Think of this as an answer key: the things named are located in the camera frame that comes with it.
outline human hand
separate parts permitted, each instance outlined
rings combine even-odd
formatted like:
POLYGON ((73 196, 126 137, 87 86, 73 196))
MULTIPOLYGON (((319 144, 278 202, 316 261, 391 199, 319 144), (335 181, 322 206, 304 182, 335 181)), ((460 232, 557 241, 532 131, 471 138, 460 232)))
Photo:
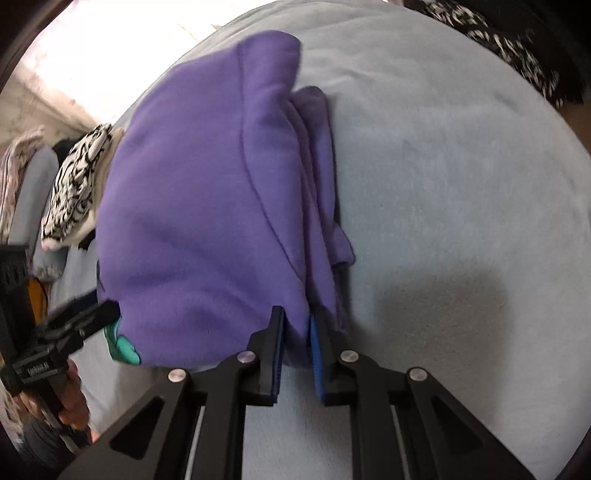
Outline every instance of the human hand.
MULTIPOLYGON (((68 359, 68 366, 66 386, 60 396, 64 409, 59 413, 59 419, 64 425, 71 426, 75 430, 86 430, 90 420, 90 411, 86 404, 86 397, 80 389, 78 367, 70 359, 68 359)), ((23 392, 20 398, 31 415, 38 419, 43 418, 41 408, 33 396, 23 392)))

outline black and white patterned garment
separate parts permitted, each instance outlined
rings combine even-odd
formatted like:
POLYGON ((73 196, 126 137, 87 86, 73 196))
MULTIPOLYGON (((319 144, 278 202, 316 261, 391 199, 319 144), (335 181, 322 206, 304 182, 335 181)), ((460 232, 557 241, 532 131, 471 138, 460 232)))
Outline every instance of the black and white patterned garment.
POLYGON ((458 30, 493 52, 556 108, 568 101, 577 102, 582 95, 582 88, 579 92, 569 92, 561 85, 560 72, 546 66, 524 45, 528 39, 495 28, 480 13, 451 0, 405 0, 404 5, 458 30))
POLYGON ((87 215, 92 206, 95 169, 111 145, 111 124, 103 124, 85 135, 62 163, 51 192, 49 208, 42 221, 41 245, 61 241, 87 215))

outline gray bedsheet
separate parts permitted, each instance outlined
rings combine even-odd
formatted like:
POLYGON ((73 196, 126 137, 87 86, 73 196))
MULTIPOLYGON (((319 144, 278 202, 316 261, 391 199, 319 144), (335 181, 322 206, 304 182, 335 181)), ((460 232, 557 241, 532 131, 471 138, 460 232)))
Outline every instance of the gray bedsheet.
MULTIPOLYGON (((329 98, 355 343, 386 367, 428 368, 554 478, 591 424, 587 152, 493 54, 378 0, 276 2, 179 62, 267 29, 303 42, 299 85, 329 98)), ((96 359, 80 366, 87 388, 124 395, 126 373, 96 359)), ((108 419, 119 406, 103 405, 108 419)), ((319 407, 311 376, 287 368, 279 404, 247 412, 244 472, 351 478, 346 410, 319 407)))

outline triangular cutout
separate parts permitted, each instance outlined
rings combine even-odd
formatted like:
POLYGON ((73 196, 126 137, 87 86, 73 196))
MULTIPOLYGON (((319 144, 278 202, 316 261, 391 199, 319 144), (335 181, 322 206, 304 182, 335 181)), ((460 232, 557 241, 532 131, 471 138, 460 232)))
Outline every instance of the triangular cutout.
POLYGON ((144 458, 163 407, 162 398, 152 399, 111 440, 111 448, 136 460, 144 458))
POLYGON ((439 397, 431 399, 433 411, 447 441, 450 452, 462 455, 482 448, 482 441, 439 397))

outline purple fabric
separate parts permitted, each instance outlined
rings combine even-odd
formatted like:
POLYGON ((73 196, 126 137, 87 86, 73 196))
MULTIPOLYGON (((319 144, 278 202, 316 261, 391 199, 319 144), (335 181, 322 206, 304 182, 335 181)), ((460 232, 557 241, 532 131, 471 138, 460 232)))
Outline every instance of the purple fabric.
POLYGON ((324 94, 291 94, 300 43, 263 32, 175 67, 138 107, 111 165, 96 241, 107 297, 147 365, 240 351, 273 305, 306 356, 309 304, 337 306, 332 266, 353 254, 335 222, 324 94))

